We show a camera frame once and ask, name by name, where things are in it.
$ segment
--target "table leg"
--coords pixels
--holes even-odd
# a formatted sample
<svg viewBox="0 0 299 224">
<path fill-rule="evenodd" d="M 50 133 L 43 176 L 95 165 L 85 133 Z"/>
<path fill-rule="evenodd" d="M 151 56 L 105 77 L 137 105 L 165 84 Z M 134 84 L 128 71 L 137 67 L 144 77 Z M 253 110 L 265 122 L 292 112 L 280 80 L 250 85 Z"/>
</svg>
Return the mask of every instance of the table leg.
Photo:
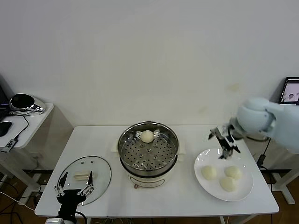
<svg viewBox="0 0 299 224">
<path fill-rule="evenodd" d="M 38 181 L 39 178 L 41 177 L 41 175 L 42 175 L 42 174 L 34 174 L 32 179 L 33 179 L 34 181 Z M 33 192 L 38 192 L 38 191 L 43 192 L 43 191 L 45 190 L 45 188 L 46 188 L 46 185 L 45 185 L 45 184 L 39 185 L 38 188 L 31 188 L 31 187 L 28 186 L 28 187 L 25 189 L 25 191 L 24 191 L 24 193 L 23 193 L 23 195 L 22 195 L 22 198 L 20 199 L 20 202 L 21 202 L 21 203 L 19 203 L 19 205 L 21 205 L 22 203 L 23 203 L 23 204 L 26 204 L 27 201 L 29 200 L 29 196 L 31 195 L 31 193 L 33 193 Z"/>
<path fill-rule="evenodd" d="M 35 182 L 30 176 L 28 176 L 15 163 L 7 162 L 7 160 L 4 160 L 4 161 L 0 161 L 0 165 L 3 166 L 6 170 L 9 170 L 9 172 L 14 174 L 19 180 L 21 180 L 27 186 L 33 189 L 39 189 L 39 184 Z"/>
<path fill-rule="evenodd" d="M 250 215 L 250 216 L 238 216 L 237 219 L 233 220 L 231 224 L 244 224 L 254 218 L 257 215 Z"/>
<path fill-rule="evenodd" d="M 299 168 L 292 169 L 283 177 L 276 173 L 273 173 L 272 175 L 276 180 L 276 183 L 272 184 L 272 191 L 281 191 L 288 204 L 295 204 L 295 200 L 292 197 L 289 189 L 287 188 L 287 184 L 289 184 L 291 181 L 293 181 L 295 178 L 299 176 Z"/>
<path fill-rule="evenodd" d="M 10 173 L 7 169 L 0 165 L 0 172 L 5 174 L 9 179 L 13 178 L 14 175 Z"/>
<path fill-rule="evenodd" d="M 87 224 L 92 223 L 92 218 L 91 217 L 87 217 Z"/>
<path fill-rule="evenodd" d="M 221 224 L 225 224 L 224 217 L 223 216 L 219 216 L 219 218 L 220 218 Z"/>
</svg>

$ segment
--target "steamed bun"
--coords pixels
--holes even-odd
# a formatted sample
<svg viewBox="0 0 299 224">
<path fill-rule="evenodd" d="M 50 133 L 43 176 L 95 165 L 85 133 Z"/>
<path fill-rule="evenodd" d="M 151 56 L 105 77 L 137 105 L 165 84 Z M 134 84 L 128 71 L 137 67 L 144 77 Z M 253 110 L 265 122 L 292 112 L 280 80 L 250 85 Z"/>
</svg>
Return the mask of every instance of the steamed bun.
<svg viewBox="0 0 299 224">
<path fill-rule="evenodd" d="M 225 169 L 225 175 L 239 180 L 242 177 L 242 171 L 236 166 L 231 166 Z"/>
<path fill-rule="evenodd" d="M 201 169 L 201 173 L 207 180 L 213 180 L 217 177 L 217 171 L 215 167 L 205 166 Z"/>
<path fill-rule="evenodd" d="M 235 183 L 235 180 L 231 177 L 225 177 L 220 180 L 220 185 L 222 188 L 227 192 L 232 192 L 237 189 L 237 185 Z"/>
<path fill-rule="evenodd" d="M 145 143 L 150 143 L 154 140 L 154 133 L 151 132 L 150 130 L 145 130 L 141 133 L 141 141 Z"/>
</svg>

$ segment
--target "electrical outlet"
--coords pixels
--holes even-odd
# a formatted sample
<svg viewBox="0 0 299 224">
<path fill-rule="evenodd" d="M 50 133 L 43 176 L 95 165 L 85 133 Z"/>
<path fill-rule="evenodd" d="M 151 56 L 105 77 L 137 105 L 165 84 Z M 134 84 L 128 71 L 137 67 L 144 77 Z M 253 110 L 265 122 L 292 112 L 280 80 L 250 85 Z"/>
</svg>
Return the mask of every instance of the electrical outlet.
<svg viewBox="0 0 299 224">
<path fill-rule="evenodd" d="M 32 153 L 30 153 L 30 155 L 32 156 L 32 158 L 34 158 L 34 159 L 41 159 L 43 156 L 42 156 L 42 154 L 41 153 L 38 153 L 38 152 L 32 152 Z"/>
</svg>

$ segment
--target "stainless steel pot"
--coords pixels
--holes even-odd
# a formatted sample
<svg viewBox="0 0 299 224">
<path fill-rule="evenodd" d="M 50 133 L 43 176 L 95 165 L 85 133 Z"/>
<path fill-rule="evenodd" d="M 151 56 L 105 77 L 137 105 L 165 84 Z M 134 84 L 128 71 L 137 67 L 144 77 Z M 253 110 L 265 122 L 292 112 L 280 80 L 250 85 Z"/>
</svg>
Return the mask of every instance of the stainless steel pot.
<svg viewBox="0 0 299 224">
<path fill-rule="evenodd" d="M 141 133 L 150 130 L 154 140 L 141 141 Z M 132 125 L 125 130 L 117 146 L 123 167 L 142 178 L 158 177 L 168 172 L 177 161 L 178 138 L 167 126 L 152 121 Z"/>
</svg>

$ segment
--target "white plate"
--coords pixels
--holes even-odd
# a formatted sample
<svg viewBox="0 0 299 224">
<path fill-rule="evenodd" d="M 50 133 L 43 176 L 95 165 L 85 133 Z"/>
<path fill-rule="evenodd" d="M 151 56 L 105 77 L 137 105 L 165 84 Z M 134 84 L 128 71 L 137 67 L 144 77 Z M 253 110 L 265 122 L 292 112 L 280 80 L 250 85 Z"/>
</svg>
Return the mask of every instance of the white plate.
<svg viewBox="0 0 299 224">
<path fill-rule="evenodd" d="M 242 163 L 240 157 L 236 155 L 236 152 L 228 160 L 221 160 L 218 157 L 222 154 L 222 149 L 208 149 L 200 153 L 194 164 L 194 171 L 198 182 L 201 186 L 211 195 L 224 201 L 240 201 L 246 198 L 252 190 L 253 178 L 250 171 L 246 167 L 246 164 Z M 201 168 L 204 166 L 213 166 L 217 170 L 217 178 L 215 180 L 208 181 L 201 174 Z M 224 170 L 229 166 L 237 166 L 242 171 L 242 178 L 237 180 L 238 188 L 234 192 L 225 191 L 219 180 L 226 177 Z"/>
</svg>

